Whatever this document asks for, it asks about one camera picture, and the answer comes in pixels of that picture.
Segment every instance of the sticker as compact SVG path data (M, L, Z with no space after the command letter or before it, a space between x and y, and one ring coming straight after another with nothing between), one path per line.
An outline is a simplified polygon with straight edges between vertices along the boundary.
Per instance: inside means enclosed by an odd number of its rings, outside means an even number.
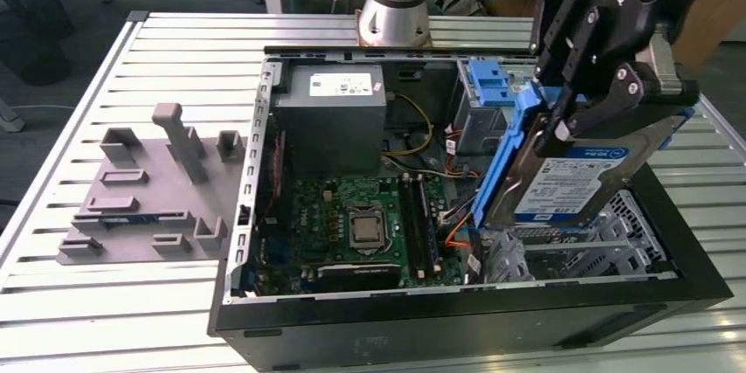
M479 262L479 259L476 259L474 254L468 255L468 259L466 260L466 264L468 264L468 266L471 267L474 272L476 274L479 274L479 272L482 271L482 262Z
M366 96L374 94L370 73L314 73L310 96Z
M104 223L129 223L128 218L101 218Z
M446 153L450 155L456 155L456 141L455 140L446 140Z
M602 187L599 175L617 168L629 153L626 148L571 148L566 157L545 160L515 208L517 219L571 218Z

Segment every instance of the metal chassis frame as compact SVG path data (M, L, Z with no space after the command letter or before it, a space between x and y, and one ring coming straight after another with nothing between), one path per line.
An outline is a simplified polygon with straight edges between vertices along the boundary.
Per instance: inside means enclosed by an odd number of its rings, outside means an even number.
M280 56L287 54L288 57L300 59L299 52L308 52L308 50L312 49L298 47L267 49L266 52ZM336 59L356 61L364 55L366 49L359 47L328 48L318 49L314 52L328 51L336 53L344 51L351 55L346 57L344 54L340 54ZM416 52L410 50L403 53L403 57L408 59L423 60L430 54L436 54L439 57L454 54L454 50L427 49ZM498 53L500 52L491 50L490 55ZM258 97L256 103L260 104L260 101L264 100ZM517 314L525 311L622 304L653 311L647 317L638 319L631 324L622 325L587 344L589 346L605 345L662 318L673 314L695 312L733 297L721 274L717 272L647 164L638 171L629 186L647 215L650 226L658 234L659 242L667 250L670 260L677 265L678 279L585 285L569 281L559 287L513 289L495 289L487 285L478 293L466 294L386 295L376 296L375 299L290 300L252 304L240 304L240 301L235 301L234 304L224 304L224 291L230 287L226 284L224 273L230 267L230 258L223 258L218 268L208 332L211 335L223 336L228 343L235 345L235 338L239 336L252 336L254 332L262 333L266 330L271 330L272 334L275 331L280 334L283 327L300 325L404 321L474 314Z

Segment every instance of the floor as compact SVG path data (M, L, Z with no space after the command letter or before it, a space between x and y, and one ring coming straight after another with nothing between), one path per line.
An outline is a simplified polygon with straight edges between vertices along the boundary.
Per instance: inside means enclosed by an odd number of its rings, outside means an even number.
M11 106L53 104L73 107L77 104L131 10L264 12L264 7L254 0L115 0L111 4L103 4L100 0L61 1L76 26L76 33L63 41L65 54L73 63L72 74L52 86L32 87L0 66L0 94ZM310 1L295 0L291 4L315 4ZM327 5L308 11L327 10ZM746 120L741 118L746 115L743 62L746 44L723 44L699 77L707 97L738 132L746 135ZM12 135L0 132L0 199L4 200L23 198L69 117L69 110L64 108L21 108L16 112L27 122L24 131ZM12 213L12 207L0 205L0 230Z

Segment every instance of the metal workbench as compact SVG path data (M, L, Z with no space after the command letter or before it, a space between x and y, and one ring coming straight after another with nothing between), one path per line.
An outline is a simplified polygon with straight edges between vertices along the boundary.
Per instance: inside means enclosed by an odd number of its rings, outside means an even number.
M529 19L434 17L436 46L525 47ZM0 363L7 371L250 371L206 334L216 261L60 266L109 127L164 137L152 105L178 101L199 135L248 133L266 45L352 45L350 17L152 13L127 22L0 237ZM746 369L746 148L707 100L650 164L735 297L599 349L370 369L535 372Z

